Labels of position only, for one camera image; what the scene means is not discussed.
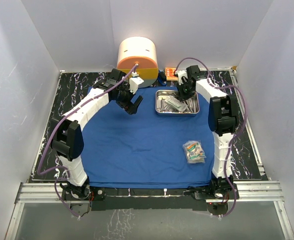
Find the long white green pouch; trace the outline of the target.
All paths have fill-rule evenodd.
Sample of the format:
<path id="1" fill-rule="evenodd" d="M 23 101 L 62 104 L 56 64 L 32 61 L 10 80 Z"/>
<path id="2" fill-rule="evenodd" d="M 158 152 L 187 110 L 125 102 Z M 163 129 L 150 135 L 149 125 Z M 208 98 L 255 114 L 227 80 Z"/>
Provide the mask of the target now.
<path id="1" fill-rule="evenodd" d="M 179 112 L 184 112 L 186 108 L 188 107 L 185 103 L 180 102 L 174 96 L 169 96 L 165 98 L 164 102 Z"/>

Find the steel instrument tray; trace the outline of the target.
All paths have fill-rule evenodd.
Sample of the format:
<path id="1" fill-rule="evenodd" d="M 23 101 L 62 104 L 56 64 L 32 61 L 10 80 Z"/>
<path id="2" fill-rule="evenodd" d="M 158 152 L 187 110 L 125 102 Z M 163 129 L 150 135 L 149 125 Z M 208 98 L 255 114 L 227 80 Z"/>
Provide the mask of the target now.
<path id="1" fill-rule="evenodd" d="M 200 111 L 199 98 L 194 94 L 190 99 L 182 101 L 187 107 L 184 111 L 178 111 L 166 102 L 168 97 L 178 98 L 177 90 L 158 90 L 155 93 L 156 113 L 164 117 L 194 117 Z"/>

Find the blue surgical cloth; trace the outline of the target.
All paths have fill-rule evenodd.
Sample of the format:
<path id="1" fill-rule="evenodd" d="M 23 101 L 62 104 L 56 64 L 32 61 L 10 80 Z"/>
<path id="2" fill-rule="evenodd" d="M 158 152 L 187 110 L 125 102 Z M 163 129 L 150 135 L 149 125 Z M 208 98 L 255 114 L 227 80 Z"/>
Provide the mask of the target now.
<path id="1" fill-rule="evenodd" d="M 114 101 L 94 115 L 83 129 L 84 170 L 93 187 L 187 188 L 207 185 L 214 164 L 214 138 L 208 126 L 209 104 L 199 97 L 200 111 L 192 117 L 160 116 L 155 87 L 143 88 L 136 114 Z M 206 158 L 188 163 L 183 144 L 201 143 Z"/>

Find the green clear supply packet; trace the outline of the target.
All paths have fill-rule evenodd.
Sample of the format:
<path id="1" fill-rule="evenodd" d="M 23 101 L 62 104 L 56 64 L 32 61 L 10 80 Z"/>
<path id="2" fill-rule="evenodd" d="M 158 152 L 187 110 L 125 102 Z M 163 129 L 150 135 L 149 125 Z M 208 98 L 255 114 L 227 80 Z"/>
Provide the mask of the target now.
<path id="1" fill-rule="evenodd" d="M 195 163 L 200 157 L 200 149 L 197 142 L 184 144 L 183 150 L 188 163 Z"/>

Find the white blue supply packet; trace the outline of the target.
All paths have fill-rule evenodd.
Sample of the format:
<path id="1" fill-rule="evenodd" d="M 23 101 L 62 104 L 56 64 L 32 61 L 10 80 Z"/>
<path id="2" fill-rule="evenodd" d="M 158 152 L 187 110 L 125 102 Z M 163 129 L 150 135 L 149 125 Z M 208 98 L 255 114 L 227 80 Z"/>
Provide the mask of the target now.
<path id="1" fill-rule="evenodd" d="M 205 152 L 199 141 L 190 140 L 183 144 L 183 150 L 188 162 L 203 162 L 206 158 Z"/>

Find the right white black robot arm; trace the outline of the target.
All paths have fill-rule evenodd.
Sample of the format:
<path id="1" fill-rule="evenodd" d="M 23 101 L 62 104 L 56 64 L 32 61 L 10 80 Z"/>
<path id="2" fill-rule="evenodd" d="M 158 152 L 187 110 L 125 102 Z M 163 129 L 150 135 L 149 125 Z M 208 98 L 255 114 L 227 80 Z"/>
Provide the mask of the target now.
<path id="1" fill-rule="evenodd" d="M 237 97 L 228 95 L 213 85 L 210 78 L 198 79 L 200 69 L 192 65 L 186 70 L 176 70 L 178 96 L 187 100 L 200 94 L 209 103 L 208 125 L 214 137 L 213 177 L 208 194 L 219 199 L 234 188 L 231 170 L 231 144 L 239 125 Z"/>

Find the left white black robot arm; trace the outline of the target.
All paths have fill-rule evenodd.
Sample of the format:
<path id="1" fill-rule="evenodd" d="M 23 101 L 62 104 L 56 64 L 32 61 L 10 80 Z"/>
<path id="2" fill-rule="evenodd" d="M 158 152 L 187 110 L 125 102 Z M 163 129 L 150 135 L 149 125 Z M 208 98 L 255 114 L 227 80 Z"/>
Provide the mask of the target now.
<path id="1" fill-rule="evenodd" d="M 115 101 L 129 115 L 137 113 L 143 100 L 135 96 L 143 79 L 133 68 L 129 73 L 113 69 L 98 80 L 86 97 L 59 119 L 53 119 L 54 129 L 49 138 L 50 147 L 56 152 L 66 173 L 60 187 L 76 199 L 90 195 L 89 177 L 85 173 L 81 153 L 84 149 L 83 129 L 96 113 L 111 101 Z"/>

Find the metal instruments in tray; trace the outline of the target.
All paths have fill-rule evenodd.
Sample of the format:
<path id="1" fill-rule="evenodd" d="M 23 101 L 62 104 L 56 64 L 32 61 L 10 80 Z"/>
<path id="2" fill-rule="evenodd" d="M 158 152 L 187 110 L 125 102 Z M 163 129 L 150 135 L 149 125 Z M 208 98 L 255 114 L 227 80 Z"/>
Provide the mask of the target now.
<path id="1" fill-rule="evenodd" d="M 180 102 L 185 103 L 188 107 L 186 108 L 186 110 L 184 112 L 182 111 L 177 111 L 175 110 L 173 107 L 169 106 L 167 103 L 164 102 L 165 98 L 167 98 L 169 96 L 160 96 L 157 98 L 156 100 L 156 111 L 159 113 L 175 113 L 175 114 L 192 114 L 195 113 L 197 111 L 196 109 L 196 104 L 194 103 L 194 101 L 191 100 L 183 100 Z"/>

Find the small orange spiral notebook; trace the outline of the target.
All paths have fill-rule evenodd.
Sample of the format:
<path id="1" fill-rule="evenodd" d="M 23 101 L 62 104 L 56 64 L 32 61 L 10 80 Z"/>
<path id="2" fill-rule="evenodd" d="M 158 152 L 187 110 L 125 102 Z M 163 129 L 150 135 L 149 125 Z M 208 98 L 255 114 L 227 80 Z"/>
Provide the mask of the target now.
<path id="1" fill-rule="evenodd" d="M 175 75 L 176 69 L 174 67 L 165 67 L 164 74 L 166 77 L 166 81 L 178 81 L 178 77 Z"/>

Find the blue black clip tool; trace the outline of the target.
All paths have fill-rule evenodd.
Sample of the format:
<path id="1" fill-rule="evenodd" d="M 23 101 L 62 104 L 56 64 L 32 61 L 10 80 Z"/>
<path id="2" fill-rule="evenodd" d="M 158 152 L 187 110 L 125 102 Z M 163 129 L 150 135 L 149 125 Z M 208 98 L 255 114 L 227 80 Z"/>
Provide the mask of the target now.
<path id="1" fill-rule="evenodd" d="M 167 85 L 167 78 L 166 78 L 166 75 L 163 71 L 158 72 L 157 81 L 161 86 Z"/>

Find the round three-drawer storage box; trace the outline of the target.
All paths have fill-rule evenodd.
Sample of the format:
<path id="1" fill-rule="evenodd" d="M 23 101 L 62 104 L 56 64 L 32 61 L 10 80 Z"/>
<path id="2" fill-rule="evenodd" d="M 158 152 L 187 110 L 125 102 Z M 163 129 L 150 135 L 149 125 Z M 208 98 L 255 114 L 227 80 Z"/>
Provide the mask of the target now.
<path id="1" fill-rule="evenodd" d="M 119 45 L 117 69 L 128 73 L 138 64 L 136 72 L 144 80 L 140 88 L 151 86 L 158 77 L 159 67 L 155 44 L 146 37 L 134 36 Z"/>

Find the aluminium frame rail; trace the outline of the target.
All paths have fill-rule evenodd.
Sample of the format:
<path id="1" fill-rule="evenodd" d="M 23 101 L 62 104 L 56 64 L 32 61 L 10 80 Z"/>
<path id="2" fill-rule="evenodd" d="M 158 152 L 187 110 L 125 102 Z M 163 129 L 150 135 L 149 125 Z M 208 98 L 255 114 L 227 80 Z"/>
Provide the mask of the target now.
<path id="1" fill-rule="evenodd" d="M 285 205 L 282 187 L 279 181 L 272 180 L 236 180 L 235 191 L 226 195 L 227 200 L 213 197 L 204 190 L 145 189 L 145 188 L 101 188 L 92 187 L 90 197 L 75 198 L 62 187 L 53 183 L 23 183 L 15 199 L 14 210 L 5 235 L 5 239 L 16 237 L 23 208 L 26 204 L 59 204 L 64 201 L 68 209 L 84 205 L 88 211 L 105 211 L 112 209 L 194 209 L 198 211 L 210 204 L 231 204 L 241 202 L 273 202 L 277 216 L 287 240 L 294 239 Z"/>

